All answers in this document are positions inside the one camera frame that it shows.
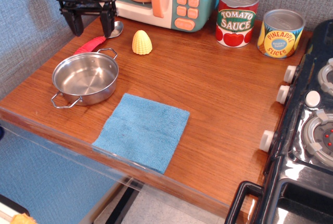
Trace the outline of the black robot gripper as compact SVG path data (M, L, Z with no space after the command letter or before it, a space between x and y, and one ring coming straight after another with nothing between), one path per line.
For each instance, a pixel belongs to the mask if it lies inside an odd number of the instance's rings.
M81 36L84 31L80 15L100 14L104 37L109 37L114 30L114 19L118 14L116 0L57 0L60 13L64 16L72 33Z

